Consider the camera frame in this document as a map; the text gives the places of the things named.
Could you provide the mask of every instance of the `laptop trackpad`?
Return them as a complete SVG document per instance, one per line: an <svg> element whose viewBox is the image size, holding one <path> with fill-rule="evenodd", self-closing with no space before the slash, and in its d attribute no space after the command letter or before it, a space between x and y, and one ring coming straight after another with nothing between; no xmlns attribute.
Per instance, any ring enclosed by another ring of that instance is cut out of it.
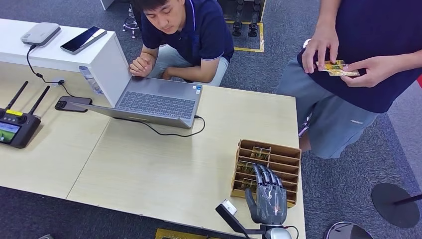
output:
<svg viewBox="0 0 422 239"><path fill-rule="evenodd" d="M185 84L161 84L158 93L161 95L180 95L187 89Z"/></svg>

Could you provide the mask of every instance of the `stand base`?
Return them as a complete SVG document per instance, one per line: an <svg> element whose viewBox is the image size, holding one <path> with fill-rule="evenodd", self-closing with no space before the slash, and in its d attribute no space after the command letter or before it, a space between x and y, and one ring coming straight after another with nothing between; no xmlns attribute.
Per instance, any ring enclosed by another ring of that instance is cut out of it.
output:
<svg viewBox="0 0 422 239"><path fill-rule="evenodd" d="M400 228L412 228L420 218L415 202L394 205L393 202L411 197L404 189L390 183L381 183L372 189L372 203L379 214L389 223Z"/></svg>

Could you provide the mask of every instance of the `electrical cable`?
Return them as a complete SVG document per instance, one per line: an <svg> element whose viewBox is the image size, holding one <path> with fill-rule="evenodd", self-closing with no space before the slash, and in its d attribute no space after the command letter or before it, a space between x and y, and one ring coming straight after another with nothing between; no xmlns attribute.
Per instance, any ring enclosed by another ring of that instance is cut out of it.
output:
<svg viewBox="0 0 422 239"><path fill-rule="evenodd" d="M299 230L298 230L298 228L297 227L295 227L295 226L287 226L287 227L283 227L284 229L287 229L287 228L294 228L294 229L296 229L296 231L298 232L298 235L296 236L296 239L298 239L299 238Z"/></svg>
<svg viewBox="0 0 422 239"><path fill-rule="evenodd" d="M200 132L202 132L202 131L204 131L204 129L205 129L205 119L204 118L202 118L201 116L195 116L195 119L202 119L202 121L204 122L204 126L202 127L202 129L201 130L199 130L198 132L195 132L195 133L192 133L192 134L188 134L188 135L180 135L180 134L176 134L176 133L160 133L160 132L158 132L156 129L154 129L152 126L150 126L149 124L147 124L147 123L145 123L145 122L141 122L141 121L138 121L139 123L142 123L142 124L144 124L144 125L146 125L146 126L148 126L150 129L152 129L154 132L156 132L157 134L159 134L159 135L162 135L162 136L179 136L179 137L191 137L191 136L194 136L195 134L198 134L198 133L200 133Z"/></svg>
<svg viewBox="0 0 422 239"><path fill-rule="evenodd" d="M33 49L35 49L36 47L37 47L36 45L31 45L31 47L29 48L29 50L28 50L28 52L27 52L27 54L26 54L26 61L28 62L28 66L29 66L29 68L31 69L32 73L34 73L34 75L36 75L37 77L41 78L41 79L42 79L42 81L43 81L44 83L47 83L47 84L58 84L59 86L63 86L63 88L65 89L66 93L67 93L70 97L75 97L75 96L73 96L72 94L70 94L70 93L67 91L66 87L64 86L64 83L65 83L65 81L64 81L64 80L60 80L60 81L46 81L46 80L44 79L44 76L43 76L43 75L41 75L40 73L36 73L36 72L34 71L34 69L32 68L31 63L29 62L29 53L30 53Z"/></svg>

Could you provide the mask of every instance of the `laptop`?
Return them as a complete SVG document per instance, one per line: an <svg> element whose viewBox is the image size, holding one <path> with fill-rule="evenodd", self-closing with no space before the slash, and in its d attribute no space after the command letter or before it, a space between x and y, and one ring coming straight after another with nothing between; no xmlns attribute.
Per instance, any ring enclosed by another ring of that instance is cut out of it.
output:
<svg viewBox="0 0 422 239"><path fill-rule="evenodd" d="M116 119L192 128L202 85L132 77L115 108L72 103Z"/></svg>

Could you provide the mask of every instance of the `metal pole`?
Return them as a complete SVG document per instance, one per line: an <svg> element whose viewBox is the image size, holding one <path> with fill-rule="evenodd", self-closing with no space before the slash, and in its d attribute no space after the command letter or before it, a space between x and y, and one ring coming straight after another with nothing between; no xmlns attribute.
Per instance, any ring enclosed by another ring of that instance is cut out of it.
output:
<svg viewBox="0 0 422 239"><path fill-rule="evenodd" d="M393 204L397 206L397 205L402 205L402 204L406 204L406 203L409 203L409 202L414 202L414 201L417 201L417 200L422 200L422 194L394 202Z"/></svg>

